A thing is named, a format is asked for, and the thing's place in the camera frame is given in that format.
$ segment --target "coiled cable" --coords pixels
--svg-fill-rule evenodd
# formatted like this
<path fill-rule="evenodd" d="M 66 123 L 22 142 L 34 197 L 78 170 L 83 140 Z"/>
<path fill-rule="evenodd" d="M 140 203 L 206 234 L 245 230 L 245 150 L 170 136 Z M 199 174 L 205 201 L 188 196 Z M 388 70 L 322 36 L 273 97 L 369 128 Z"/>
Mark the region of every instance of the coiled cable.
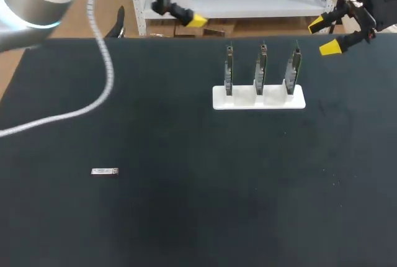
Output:
<path fill-rule="evenodd" d="M 103 92 L 100 94 L 100 96 L 93 103 L 89 104 L 86 107 L 83 107 L 80 110 L 76 110 L 76 111 L 61 114 L 61 115 L 50 116 L 50 117 L 42 118 L 42 119 L 32 121 L 32 122 L 29 122 L 26 124 L 22 124 L 19 126 L 11 127 L 9 129 L 0 130 L 0 138 L 5 137 L 7 135 L 16 134 L 18 132 L 22 132 L 27 129 L 31 129 L 31 128 L 37 127 L 39 125 L 43 125 L 43 124 L 47 124 L 47 123 L 55 122 L 55 121 L 60 121 L 60 120 L 65 120 L 65 119 L 69 119 L 69 118 L 87 114 L 88 112 L 94 110 L 95 108 L 97 108 L 101 104 L 103 104 L 106 101 L 106 99 L 109 97 L 110 93 L 112 92 L 113 84 L 114 84 L 114 68 L 113 68 L 113 62 L 112 62 L 112 58 L 110 57 L 109 50 L 106 46 L 106 43 L 103 39 L 101 32 L 99 31 L 97 22 L 95 20 L 95 14 L 94 14 L 95 1 L 96 0 L 88 0 L 88 2 L 87 2 L 87 16 L 88 16 L 88 20 L 89 20 L 91 29 L 94 33 L 96 42 L 98 44 L 99 51 L 102 55 L 102 58 L 103 58 L 104 64 L 105 64 L 106 84 L 105 84 L 105 88 L 104 88 Z"/>

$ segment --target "white cable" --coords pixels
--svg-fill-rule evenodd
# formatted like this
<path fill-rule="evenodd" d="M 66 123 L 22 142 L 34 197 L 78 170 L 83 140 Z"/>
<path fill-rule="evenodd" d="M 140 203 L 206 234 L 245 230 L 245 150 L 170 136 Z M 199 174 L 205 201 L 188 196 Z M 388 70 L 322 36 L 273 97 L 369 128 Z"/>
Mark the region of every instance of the white cable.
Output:
<path fill-rule="evenodd" d="M 106 68 L 106 84 L 105 84 L 105 88 L 104 88 L 103 92 L 101 93 L 101 95 L 92 104 L 90 104 L 86 107 L 83 107 L 80 110 L 77 110 L 74 112 L 69 112 L 69 113 L 62 114 L 62 115 L 56 115 L 56 116 L 51 116 L 51 117 L 47 117 L 47 118 L 42 118 L 42 119 L 32 121 L 32 122 L 29 122 L 26 124 L 11 127 L 9 129 L 0 130 L 0 138 L 5 137 L 6 135 L 12 135 L 12 134 L 16 134 L 17 132 L 31 129 L 32 127 L 36 127 L 39 125 L 43 125 L 43 124 L 47 124 L 47 123 L 59 121 L 59 120 L 65 120 L 65 119 L 77 117 L 77 116 L 80 116 L 83 114 L 87 114 L 88 112 L 92 111 L 93 109 L 99 107 L 109 97 L 110 92 L 113 89 L 113 83 L 114 83 L 113 62 L 110 57 L 109 50 L 107 49 L 105 41 L 102 37 L 102 34 L 99 31 L 99 28 L 97 26 L 97 23 L 95 20 L 95 14 L 94 14 L 94 6 L 95 6 L 95 0 L 88 0 L 88 2 L 87 2 L 87 16 L 89 19 L 89 23 L 91 25 L 91 29 L 94 33 L 95 39 L 98 43 L 100 53 L 102 54 L 102 57 L 104 59 L 105 68 Z"/>

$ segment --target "small metal component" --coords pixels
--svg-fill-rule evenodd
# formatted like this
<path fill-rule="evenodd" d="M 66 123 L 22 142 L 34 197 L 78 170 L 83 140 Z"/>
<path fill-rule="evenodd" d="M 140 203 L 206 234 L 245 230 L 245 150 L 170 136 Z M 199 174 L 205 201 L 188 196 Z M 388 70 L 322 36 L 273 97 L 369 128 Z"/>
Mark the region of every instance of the small metal component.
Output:
<path fill-rule="evenodd" d="M 91 175 L 118 175 L 118 168 L 92 169 Z"/>
<path fill-rule="evenodd" d="M 233 93 L 233 47 L 231 45 L 227 49 L 225 61 L 225 88 L 226 95 L 231 96 Z"/>
<path fill-rule="evenodd" d="M 300 65 L 302 62 L 302 54 L 297 42 L 296 48 L 293 51 L 291 59 L 289 59 L 287 64 L 287 70 L 285 72 L 285 87 L 287 89 L 288 95 L 293 95 L 295 90 L 295 85 L 298 81 L 298 75 L 300 70 Z"/>
<path fill-rule="evenodd" d="M 267 66 L 267 46 L 261 45 L 261 53 L 256 61 L 255 68 L 255 89 L 257 95 L 263 95 L 263 86 L 265 85 Z"/>

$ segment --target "black work surface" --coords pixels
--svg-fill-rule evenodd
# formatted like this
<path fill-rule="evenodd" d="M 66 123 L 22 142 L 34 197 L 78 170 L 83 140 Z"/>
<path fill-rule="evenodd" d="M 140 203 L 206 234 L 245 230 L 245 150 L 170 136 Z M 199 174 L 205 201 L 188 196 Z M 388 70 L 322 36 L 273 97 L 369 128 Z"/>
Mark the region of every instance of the black work surface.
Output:
<path fill-rule="evenodd" d="M 266 38 L 268 83 L 295 39 Z M 262 40 L 233 41 L 235 84 Z M 329 40 L 299 38 L 306 109 L 236 112 L 212 109 L 226 40 L 108 41 L 104 105 L 0 138 L 0 265 L 397 266 L 397 36 L 321 58 Z M 48 41 L 0 128 L 79 109 L 104 78 L 95 41 Z"/>

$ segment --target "white stand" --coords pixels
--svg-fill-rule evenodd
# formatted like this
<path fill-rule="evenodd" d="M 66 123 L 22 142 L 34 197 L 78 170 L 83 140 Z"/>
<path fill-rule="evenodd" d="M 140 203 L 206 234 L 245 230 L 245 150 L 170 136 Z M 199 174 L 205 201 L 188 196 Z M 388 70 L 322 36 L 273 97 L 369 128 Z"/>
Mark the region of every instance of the white stand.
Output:
<path fill-rule="evenodd" d="M 304 109 L 306 107 L 302 87 L 295 86 L 293 95 L 287 94 L 285 80 L 281 85 L 265 85 L 263 95 L 256 95 L 254 85 L 233 86 L 233 95 L 227 96 L 225 86 L 212 89 L 215 110 L 276 110 Z"/>

